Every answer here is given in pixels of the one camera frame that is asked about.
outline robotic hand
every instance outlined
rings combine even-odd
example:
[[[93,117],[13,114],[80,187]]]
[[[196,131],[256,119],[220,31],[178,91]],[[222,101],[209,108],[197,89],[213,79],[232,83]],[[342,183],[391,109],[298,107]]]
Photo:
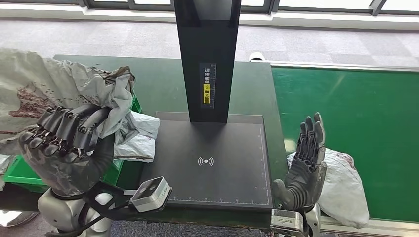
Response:
[[[325,131],[319,113],[301,123],[301,133],[284,181],[276,179],[272,191],[283,210],[272,210],[271,229],[288,236],[320,236],[320,208],[327,165]]]
[[[326,175],[325,131],[320,113],[314,121],[307,117],[301,123],[301,133],[291,168],[285,181],[276,179],[273,193],[285,210],[296,211],[312,206],[319,200]]]
[[[110,108],[83,105],[73,110],[49,108],[37,127],[19,137],[26,163],[61,197],[80,195],[93,187],[113,160],[114,135],[98,139],[87,155],[95,129]]]
[[[48,108],[19,137],[25,162],[51,187],[38,200],[40,213],[56,227],[48,237],[109,237],[111,220],[162,210],[168,200],[171,187],[164,177],[145,181],[137,191],[100,181],[113,161],[115,136],[100,139],[95,130],[110,110],[91,104]]]

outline white plastic bag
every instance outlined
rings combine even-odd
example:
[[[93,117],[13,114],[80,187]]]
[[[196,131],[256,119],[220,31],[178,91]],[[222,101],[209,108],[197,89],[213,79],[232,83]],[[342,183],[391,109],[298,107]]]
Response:
[[[294,155],[288,155],[288,167]],[[370,213],[353,158],[346,153],[326,148],[324,161],[328,168],[318,202],[320,209],[346,226],[358,229],[366,226]]]

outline black cable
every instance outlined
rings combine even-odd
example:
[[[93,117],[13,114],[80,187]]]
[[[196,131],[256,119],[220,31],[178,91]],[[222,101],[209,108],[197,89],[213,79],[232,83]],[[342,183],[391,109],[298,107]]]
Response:
[[[121,209],[121,208],[126,207],[128,205],[129,205],[129,201],[127,201],[126,203],[124,203],[124,204],[122,204],[118,207],[115,207],[112,210],[118,210],[118,209]],[[100,215],[100,216],[96,217],[93,221],[89,222],[87,225],[82,226],[78,230],[75,230],[75,231],[71,231],[71,232],[67,232],[67,233],[49,232],[49,233],[46,233],[45,236],[46,237],[77,237],[77,236],[81,235],[83,233],[83,231],[89,229],[92,225],[96,224],[97,222],[99,222],[103,218],[105,218],[105,217]]]

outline floor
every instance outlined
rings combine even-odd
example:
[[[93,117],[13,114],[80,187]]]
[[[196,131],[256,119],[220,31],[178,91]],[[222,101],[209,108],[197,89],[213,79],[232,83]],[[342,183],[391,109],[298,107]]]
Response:
[[[25,21],[0,18],[0,47],[55,54],[180,58],[175,24]],[[236,60],[253,52],[267,60],[419,67],[419,33],[280,29],[241,26]],[[23,226],[0,228],[2,237],[39,237],[52,227],[41,216]],[[112,237],[265,236],[258,230],[114,222]]]

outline green crate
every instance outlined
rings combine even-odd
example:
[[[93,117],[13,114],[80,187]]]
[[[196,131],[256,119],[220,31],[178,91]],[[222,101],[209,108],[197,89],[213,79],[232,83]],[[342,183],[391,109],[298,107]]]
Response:
[[[137,100],[136,95],[134,95],[131,110],[137,113],[141,113],[142,108],[141,108],[140,102],[138,102]]]
[[[122,164],[122,160],[114,160],[102,180],[108,184],[115,185],[117,183]],[[19,185],[31,192],[43,193],[49,186],[45,184],[39,176],[26,164],[22,156],[16,156],[16,160],[9,167],[3,176],[5,182]]]

